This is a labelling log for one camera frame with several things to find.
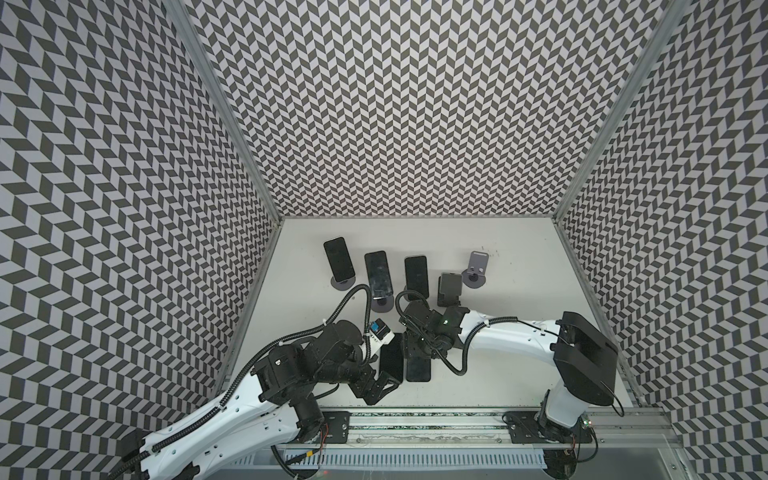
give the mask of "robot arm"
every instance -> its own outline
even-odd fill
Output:
[[[381,320],[371,331],[372,355],[393,335]],[[162,430],[123,437],[123,471],[142,480],[200,479],[249,452],[312,440],[325,422],[312,394],[317,383],[347,383],[368,405],[399,384],[385,373],[376,378],[370,365],[360,363],[360,345],[361,332],[346,320],[328,323],[316,338],[277,343],[226,400],[227,394],[219,395]],[[121,478],[119,469],[110,478]]]
[[[537,417],[542,438],[556,442],[570,438],[569,429],[589,405],[613,403],[618,349],[577,313],[525,323],[516,317],[494,319],[460,306],[440,314],[422,302],[411,302],[400,321],[414,333],[406,339],[415,343],[409,352],[440,358],[457,375],[467,371],[466,354],[461,369],[451,366],[445,355],[453,347],[518,353],[556,367],[560,381],[546,392]]]
[[[200,480],[249,452],[293,439],[308,442],[325,422],[312,394],[319,382],[346,383],[355,396],[375,405],[399,382],[385,372],[377,376],[365,359],[393,335],[376,320],[366,329],[369,352],[363,357],[360,330],[345,320],[333,322],[345,302],[346,298],[325,326],[283,337],[292,343],[272,342],[265,356],[254,357],[227,393],[162,430],[149,434],[137,430],[123,437],[118,443],[123,464],[109,479],[133,472],[132,478],[141,480]],[[441,314],[425,301],[415,301],[402,312],[400,322],[409,329],[409,352],[439,357],[449,365],[448,349],[465,349],[462,370],[449,367],[458,375],[466,373],[470,348],[521,353],[556,366],[561,381],[547,391],[538,414],[543,438],[570,438],[568,429],[590,404],[612,403],[617,348],[576,313],[523,323],[457,306]],[[310,331],[320,335],[302,338]]]

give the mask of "phone holder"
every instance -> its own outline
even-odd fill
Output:
[[[371,302],[371,310],[376,313],[387,313],[393,308],[395,308],[395,297],[392,295],[375,298]]]
[[[344,280],[343,282],[337,282],[335,278],[331,277],[331,286],[339,291],[345,291],[352,288],[352,285],[355,284],[355,277],[353,276],[349,280]]]
[[[469,254],[469,265],[462,272],[462,282],[469,288],[480,288],[485,285],[485,271],[488,268],[488,254],[472,252]]]

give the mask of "white tabletop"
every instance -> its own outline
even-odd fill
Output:
[[[564,311],[572,311],[596,325],[548,218],[286,220],[234,372],[271,340],[319,325],[336,308],[344,292],[330,285],[332,274],[323,242],[339,236],[346,239],[357,283],[368,283],[365,253],[386,251],[396,293],[406,284],[403,259],[426,255],[430,306],[442,312],[436,307],[440,273],[461,273],[470,252],[480,250],[490,255],[487,282],[476,290],[464,286],[462,306],[526,321],[559,319]],[[364,308],[364,296],[355,295],[339,319],[362,329]],[[376,318],[396,332],[404,330],[394,309],[372,313],[372,321]],[[449,359],[460,367],[461,351],[453,349]],[[430,382],[404,382],[377,406],[537,406],[559,380],[555,367],[515,354],[473,349],[468,364],[467,374],[458,377],[434,360]],[[329,388],[318,385],[315,393]],[[631,405],[618,375],[616,394],[624,406]],[[365,405],[346,386],[319,403],[325,407]]]

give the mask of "patterned wallpaper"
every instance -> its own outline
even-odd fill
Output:
[[[187,9],[282,214],[548,214],[666,4]]]
[[[97,478],[211,394],[271,226],[157,0],[0,45],[0,478]]]
[[[565,227],[702,478],[768,478],[765,2],[694,2]]]

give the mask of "metal frame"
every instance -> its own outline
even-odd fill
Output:
[[[659,25],[650,34],[648,43],[641,52],[632,72],[630,72],[627,83],[619,90],[611,111],[608,112],[605,122],[600,127],[598,135],[595,137],[594,142],[592,142],[587,155],[576,170],[574,179],[568,185],[562,200],[560,200],[560,203],[555,208],[554,219],[556,222],[560,223],[565,218],[568,210],[576,201],[581,189],[587,183],[587,179],[598,164],[600,157],[602,157],[605,148],[632,106],[635,96],[654,70],[661,51],[669,43],[675,28],[680,24],[689,5],[690,0],[670,0],[670,4],[667,6],[667,10],[664,11]]]
[[[552,218],[551,214],[489,214],[489,215],[319,215],[305,217],[302,215],[287,215],[286,220],[376,220],[382,218]]]
[[[261,263],[257,272],[256,279],[250,287],[248,293],[248,300],[245,302],[245,306],[240,311],[240,315],[235,325],[235,331],[230,341],[230,348],[227,350],[227,354],[224,356],[224,362],[219,371],[219,375],[214,383],[214,396],[221,393],[225,382],[229,381],[232,375],[232,370],[235,366],[237,356],[240,355],[240,347],[243,346],[243,340],[245,340],[245,334],[248,331],[248,325],[250,324],[250,318],[253,316],[253,309],[256,308],[256,301],[259,299],[259,293],[261,293],[261,286],[264,284],[266,278],[266,272],[270,267],[272,261],[272,255],[277,248],[277,241],[280,238],[280,232],[283,230],[283,221],[277,224],[275,230],[272,231],[269,243],[266,245],[264,255],[261,257]]]
[[[269,188],[266,187],[264,179],[259,172],[257,159],[253,156],[253,152],[248,147],[248,142],[243,135],[243,130],[240,128],[240,124],[235,119],[232,106],[227,101],[226,96],[221,88],[221,82],[214,74],[214,69],[210,64],[210,59],[205,53],[203,44],[200,43],[200,36],[195,31],[192,22],[190,22],[189,15],[187,14],[186,6],[182,0],[163,0],[166,14],[170,19],[170,22],[176,28],[176,33],[179,39],[187,49],[187,55],[189,55],[192,65],[197,69],[197,74],[200,75],[200,79],[205,84],[210,100],[216,107],[216,110],[221,118],[221,123],[230,135],[230,139],[234,144],[235,150],[243,159],[243,166],[250,175],[250,179],[253,182],[253,188],[256,190],[257,195],[261,199],[267,214],[272,221],[280,221],[280,212],[277,211],[275,203],[270,194]]]
[[[217,378],[214,391],[219,392],[232,374],[234,360],[240,352],[245,332],[253,315],[261,286],[266,278],[270,261],[276,248],[280,231],[283,226],[283,217],[276,208],[273,198],[266,183],[261,177],[257,159],[248,146],[242,129],[234,116],[232,106],[228,102],[221,84],[214,74],[200,38],[190,22],[186,7],[180,0],[163,0],[168,18],[174,24],[177,33],[187,49],[187,53],[193,62],[197,73],[205,84],[211,100],[216,107],[224,127],[227,129],[238,154],[243,159],[243,165],[247,169],[257,195],[263,201],[270,218],[277,222],[276,228],[267,244],[258,276],[253,282],[245,307],[240,313],[235,333],[230,343],[223,368]],[[601,331],[612,341],[615,337],[605,316],[600,300],[592,288],[586,273],[578,262],[578,257],[571,247],[568,236],[562,227],[562,221],[569,209],[581,193],[585,183],[591,176],[597,162],[609,145],[611,138],[621,125],[625,114],[630,109],[635,96],[641,90],[644,82],[653,71],[657,59],[664,47],[668,44],[675,28],[680,24],[682,17],[690,5],[690,0],[670,0],[666,11],[663,13],[659,25],[652,32],[646,48],[641,52],[638,62],[630,73],[627,82],[618,92],[618,96],[611,111],[601,126],[595,141],[587,152],[584,161],[577,169],[572,182],[565,191],[561,201],[552,214],[502,214],[502,215],[388,215],[388,216],[321,216],[298,217],[288,216],[287,219],[329,219],[329,218],[526,218],[526,217],[550,217],[554,228],[561,240],[565,253],[571,262],[578,281],[590,305],[592,313],[598,322]],[[629,384],[637,403],[641,406],[647,403],[644,400],[643,390],[631,374],[629,364],[624,356],[619,356],[619,363],[624,380]],[[506,426],[501,422],[501,414],[508,409],[352,409],[353,416],[349,424],[349,444],[328,445],[329,450],[354,449],[361,446],[381,449],[403,448],[455,448],[460,442],[462,448],[473,449],[530,449],[531,445],[513,445],[509,441]],[[662,459],[670,477],[674,480],[691,480],[697,475],[690,467],[679,438],[661,409],[655,408],[627,408],[627,415],[617,417],[610,409],[591,409],[589,416],[594,424],[601,447],[627,448],[631,446],[643,446],[659,448]]]
[[[346,444],[328,449],[530,449],[542,444],[513,444],[502,421],[510,407],[474,409],[358,408],[351,413]],[[538,408],[523,407],[531,413]],[[603,448],[680,448],[682,443],[659,408],[628,408],[620,417],[608,407],[587,412]],[[547,449],[569,449],[568,444],[547,444]]]

